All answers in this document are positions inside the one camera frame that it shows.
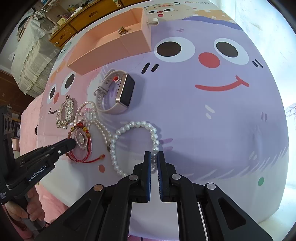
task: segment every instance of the white pearl bracelet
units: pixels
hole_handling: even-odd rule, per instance
[[[153,148],[152,148],[152,155],[151,155],[151,159],[152,159],[152,164],[151,164],[151,171],[155,170],[155,166],[157,164],[157,153],[159,151],[159,140],[157,140],[158,136],[156,134],[156,128],[153,127],[152,124],[147,123],[146,121],[131,121],[129,124],[126,124],[125,126],[121,127],[120,129],[116,130],[115,134],[113,135],[113,137],[110,139],[110,155],[111,155],[111,160],[112,160],[112,165],[114,166],[114,170],[117,171],[117,174],[125,177],[127,176],[125,172],[123,172],[119,165],[118,162],[116,161],[117,157],[115,155],[115,143],[116,140],[118,140],[119,136],[122,133],[125,133],[126,131],[129,131],[131,128],[133,127],[144,127],[145,129],[149,130],[151,133],[151,139],[152,139],[152,144],[153,144]]]

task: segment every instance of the white blanket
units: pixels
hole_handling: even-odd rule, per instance
[[[31,19],[19,42],[11,66],[11,74],[24,93],[32,88],[47,64],[59,53],[49,39],[51,35]]]

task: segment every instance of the screw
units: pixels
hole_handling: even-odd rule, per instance
[[[207,188],[210,190],[215,190],[216,189],[216,185],[214,183],[208,183],[207,184]]]
[[[132,174],[132,175],[130,175],[128,178],[129,178],[129,180],[131,180],[131,181],[135,181],[135,180],[137,180],[137,179],[138,179],[138,176],[137,176],[137,175],[134,175],[134,174]]]
[[[97,184],[97,185],[94,186],[94,191],[95,192],[100,192],[102,190],[103,190],[103,186],[102,185]]]
[[[172,178],[174,180],[179,180],[181,178],[181,176],[179,174],[175,173],[175,174],[172,175]]]

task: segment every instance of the green dot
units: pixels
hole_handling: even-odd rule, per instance
[[[258,181],[258,186],[262,186],[263,183],[264,183],[264,177],[261,177]]]

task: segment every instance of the smartwatch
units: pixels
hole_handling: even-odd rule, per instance
[[[103,98],[109,91],[112,83],[119,84],[119,88],[115,97],[115,105],[109,109],[103,108]],[[111,69],[108,71],[99,87],[95,90],[96,107],[100,112],[106,114],[119,114],[125,111],[131,102],[135,81],[133,78],[123,70]]]

